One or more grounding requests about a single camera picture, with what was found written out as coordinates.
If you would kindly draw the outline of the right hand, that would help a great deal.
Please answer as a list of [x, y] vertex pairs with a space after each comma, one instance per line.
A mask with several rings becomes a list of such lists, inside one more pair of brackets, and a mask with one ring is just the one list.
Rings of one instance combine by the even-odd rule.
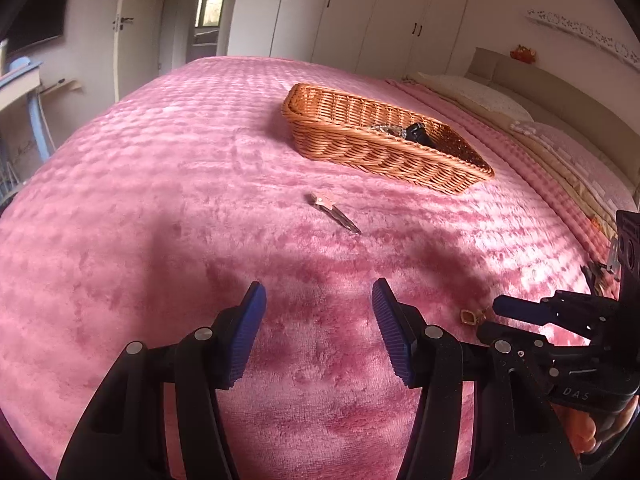
[[603, 442], [620, 434], [634, 417], [638, 401], [639, 397], [634, 396], [607, 430], [599, 430], [591, 415], [586, 412], [555, 404], [553, 404], [553, 409], [562, 422], [574, 453], [580, 455], [594, 452]]

